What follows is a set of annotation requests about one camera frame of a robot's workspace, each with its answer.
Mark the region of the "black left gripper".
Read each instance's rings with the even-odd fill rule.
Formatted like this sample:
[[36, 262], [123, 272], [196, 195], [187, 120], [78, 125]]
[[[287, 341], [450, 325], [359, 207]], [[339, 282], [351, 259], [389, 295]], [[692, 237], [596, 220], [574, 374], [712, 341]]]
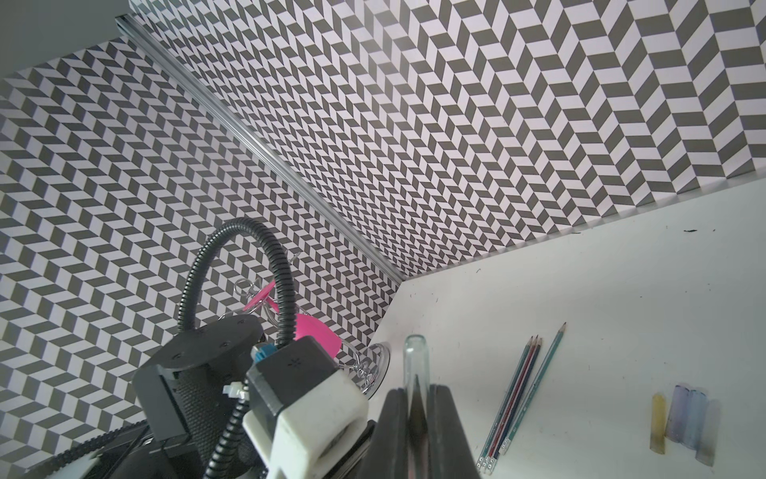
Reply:
[[377, 422], [369, 420], [366, 428], [354, 444], [354, 446], [341, 458], [331, 469], [331, 479], [352, 479], [356, 477], [357, 470], [366, 455]]

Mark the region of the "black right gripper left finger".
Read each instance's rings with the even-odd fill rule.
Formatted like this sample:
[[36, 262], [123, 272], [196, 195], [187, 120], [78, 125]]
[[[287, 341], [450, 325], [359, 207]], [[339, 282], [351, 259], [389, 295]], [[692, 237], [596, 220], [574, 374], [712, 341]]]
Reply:
[[407, 393], [402, 388], [390, 390], [361, 461], [357, 477], [361, 479], [401, 479], [408, 477]]

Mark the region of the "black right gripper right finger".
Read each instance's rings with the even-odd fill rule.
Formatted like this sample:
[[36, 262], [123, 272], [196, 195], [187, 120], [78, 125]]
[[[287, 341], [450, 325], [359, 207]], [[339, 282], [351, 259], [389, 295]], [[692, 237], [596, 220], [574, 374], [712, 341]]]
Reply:
[[471, 448], [449, 387], [432, 384], [427, 399], [428, 477], [479, 479]]

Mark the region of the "teal pencil clear cap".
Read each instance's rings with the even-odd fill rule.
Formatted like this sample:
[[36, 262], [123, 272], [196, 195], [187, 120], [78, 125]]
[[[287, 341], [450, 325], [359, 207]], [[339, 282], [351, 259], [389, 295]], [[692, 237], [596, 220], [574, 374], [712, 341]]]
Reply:
[[487, 436], [487, 438], [485, 440], [485, 444], [484, 444], [484, 446], [482, 448], [482, 451], [480, 453], [479, 459], [477, 460], [476, 466], [477, 466], [477, 469], [479, 470], [479, 472], [482, 472], [482, 470], [484, 469], [484, 463], [485, 463], [485, 460], [488, 457], [488, 453], [489, 453], [489, 451], [491, 449], [491, 446], [492, 446], [492, 443], [494, 441], [495, 434], [496, 434], [497, 429], [498, 429], [498, 427], [500, 425], [500, 422], [501, 422], [502, 417], [503, 417], [503, 415], [505, 413], [505, 410], [506, 410], [506, 408], [507, 408], [507, 406], [509, 404], [509, 401], [511, 400], [511, 397], [513, 395], [513, 391], [514, 391], [514, 388], [516, 386], [516, 383], [517, 383], [517, 381], [518, 381], [518, 379], [519, 379], [519, 377], [520, 377], [520, 375], [521, 375], [521, 373], [522, 373], [522, 371], [524, 369], [524, 364], [525, 364], [525, 362], [527, 360], [527, 357], [529, 355], [530, 349], [532, 348], [534, 343], [535, 343], [535, 338], [533, 336], [531, 336], [529, 341], [527, 342], [523, 352], [522, 352], [522, 355], [521, 355], [521, 358], [519, 360], [519, 363], [517, 364], [516, 371], [514, 372], [514, 375], [513, 375], [512, 379], [511, 379], [511, 381], [510, 381], [510, 383], [508, 385], [505, 397], [504, 397], [503, 401], [501, 402], [499, 410], [498, 410], [498, 412], [497, 412], [497, 414], [495, 416], [495, 419], [494, 419], [494, 421], [492, 423], [492, 426], [490, 428], [488, 436]]

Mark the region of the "green tinted pencil cap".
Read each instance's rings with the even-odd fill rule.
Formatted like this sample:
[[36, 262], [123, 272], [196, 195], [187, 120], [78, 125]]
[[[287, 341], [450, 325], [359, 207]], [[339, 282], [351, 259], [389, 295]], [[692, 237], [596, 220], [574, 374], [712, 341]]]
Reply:
[[404, 387], [409, 410], [427, 409], [430, 389], [429, 345], [423, 335], [409, 335], [404, 343]]

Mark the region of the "yellow pencil cap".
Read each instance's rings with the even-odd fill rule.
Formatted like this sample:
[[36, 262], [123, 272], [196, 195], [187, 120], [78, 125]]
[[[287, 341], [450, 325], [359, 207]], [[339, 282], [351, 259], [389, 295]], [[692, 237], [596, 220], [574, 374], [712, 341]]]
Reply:
[[666, 399], [662, 393], [652, 395], [650, 417], [650, 450], [665, 454]]

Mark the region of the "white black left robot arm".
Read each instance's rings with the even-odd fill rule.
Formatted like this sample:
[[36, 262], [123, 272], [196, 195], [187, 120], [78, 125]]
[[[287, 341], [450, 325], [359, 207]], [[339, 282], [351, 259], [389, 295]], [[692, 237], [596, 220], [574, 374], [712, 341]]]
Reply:
[[179, 332], [137, 372], [134, 388], [146, 420], [97, 436], [25, 472], [27, 478], [201, 478], [215, 463], [215, 477], [267, 476], [245, 437], [239, 400], [224, 386], [245, 378], [249, 351], [265, 339], [261, 322], [228, 313], [201, 327], [195, 319], [201, 287], [221, 248], [237, 236], [255, 239], [275, 275], [279, 303], [289, 319], [277, 322], [277, 341], [295, 339], [297, 306], [286, 253], [268, 227], [236, 219], [219, 227], [197, 254], [182, 292]]

